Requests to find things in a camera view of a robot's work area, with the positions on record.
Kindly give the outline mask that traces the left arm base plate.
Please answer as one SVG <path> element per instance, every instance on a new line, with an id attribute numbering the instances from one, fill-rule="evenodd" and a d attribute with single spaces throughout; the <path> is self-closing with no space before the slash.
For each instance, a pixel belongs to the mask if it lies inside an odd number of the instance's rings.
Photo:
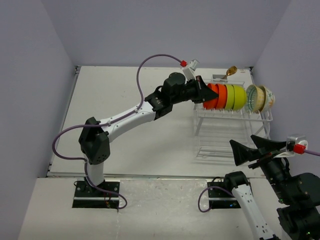
<path id="1" fill-rule="evenodd" d="M 75 191 L 73 195 L 72 208 L 74 209 L 118 209 L 119 197 L 112 193 L 101 192 L 87 181 L 77 180 L 73 183 Z"/>

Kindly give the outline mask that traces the green bowl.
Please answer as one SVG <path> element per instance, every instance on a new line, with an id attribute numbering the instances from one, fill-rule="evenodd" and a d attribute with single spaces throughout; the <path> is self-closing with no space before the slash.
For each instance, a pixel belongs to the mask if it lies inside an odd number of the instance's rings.
<path id="1" fill-rule="evenodd" d="M 235 90 L 234 86 L 231 84 L 226 84 L 226 92 L 227 92 L 227 99 L 226 105 L 224 107 L 225 110 L 232 110 L 235 104 Z"/>
<path id="2" fill-rule="evenodd" d="M 239 85 L 233 85 L 234 89 L 234 104 L 233 104 L 233 111 L 241 110 L 247 101 L 247 94 L 246 90 Z"/>

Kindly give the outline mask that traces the teal patterned white bowl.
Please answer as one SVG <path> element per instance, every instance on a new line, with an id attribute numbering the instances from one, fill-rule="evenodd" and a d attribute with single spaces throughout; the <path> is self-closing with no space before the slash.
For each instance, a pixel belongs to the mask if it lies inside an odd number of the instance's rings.
<path id="1" fill-rule="evenodd" d="M 246 112 L 260 112 L 265 103 L 265 93 L 263 90 L 252 84 L 246 89 L 246 104 L 244 106 Z"/>

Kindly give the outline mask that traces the yellow floral white bowl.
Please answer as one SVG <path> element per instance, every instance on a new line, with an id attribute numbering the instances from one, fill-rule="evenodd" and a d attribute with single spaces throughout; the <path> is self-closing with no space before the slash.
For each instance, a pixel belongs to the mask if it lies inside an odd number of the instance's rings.
<path id="1" fill-rule="evenodd" d="M 258 86 L 260 89 L 262 89 L 263 93 L 264 93 L 264 103 L 261 107 L 261 109 L 259 110 L 261 113 L 268 111 L 275 103 L 276 101 L 276 97 L 274 95 L 274 93 L 268 89 L 267 87 L 265 87 L 264 85 L 259 85 Z"/>

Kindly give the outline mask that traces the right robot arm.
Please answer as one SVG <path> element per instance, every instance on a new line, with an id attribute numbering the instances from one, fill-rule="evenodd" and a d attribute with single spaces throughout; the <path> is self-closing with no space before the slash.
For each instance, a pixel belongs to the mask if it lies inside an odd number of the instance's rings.
<path id="1" fill-rule="evenodd" d="M 307 153 L 307 141 L 302 137 L 274 141 L 251 135 L 255 145 L 250 148 L 230 140 L 236 166 L 247 163 L 248 168 L 261 169 L 270 185 L 264 193 L 263 203 L 273 200 L 277 219 L 289 240 L 318 240 L 320 238 L 320 178 L 305 172 L 291 175 L 288 158 Z M 278 236 L 264 220 L 254 197 L 259 190 L 250 190 L 250 183 L 241 171 L 228 173 L 224 177 L 223 191 L 235 197 L 243 210 L 255 240 L 277 240 Z"/>

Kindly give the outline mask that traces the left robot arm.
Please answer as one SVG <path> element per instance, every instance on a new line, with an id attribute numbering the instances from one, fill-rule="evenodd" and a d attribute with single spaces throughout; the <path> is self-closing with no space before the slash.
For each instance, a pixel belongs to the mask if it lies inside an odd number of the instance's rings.
<path id="1" fill-rule="evenodd" d="M 175 104 L 192 101 L 204 103 L 218 98 L 218 93 L 208 87 L 200 75 L 186 80 L 173 72 L 155 91 L 135 107 L 116 116 L 96 120 L 87 119 L 78 142 L 85 156 L 86 190 L 97 197 L 104 190 L 104 161 L 111 154 L 110 144 L 120 135 L 170 113 Z"/>

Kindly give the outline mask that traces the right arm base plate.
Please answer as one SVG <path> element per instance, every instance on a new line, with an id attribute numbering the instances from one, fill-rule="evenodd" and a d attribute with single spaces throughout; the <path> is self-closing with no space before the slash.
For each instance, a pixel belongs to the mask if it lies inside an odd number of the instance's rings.
<path id="1" fill-rule="evenodd" d="M 208 187 L 216 186 L 225 188 L 224 179 L 222 177 L 214 177 L 207 182 Z M 231 197 L 228 193 L 221 189 L 210 188 L 208 191 L 208 202 L 211 209 L 240 209 L 238 201 Z"/>

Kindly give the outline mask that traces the gold spoon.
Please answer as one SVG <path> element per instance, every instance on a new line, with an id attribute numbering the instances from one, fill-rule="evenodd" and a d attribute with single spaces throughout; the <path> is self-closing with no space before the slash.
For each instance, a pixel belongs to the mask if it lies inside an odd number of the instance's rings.
<path id="1" fill-rule="evenodd" d="M 223 77 L 221 77 L 221 80 L 226 80 L 229 76 L 234 75 L 237 72 L 237 67 L 236 66 L 231 66 L 225 73 L 225 75 Z"/>

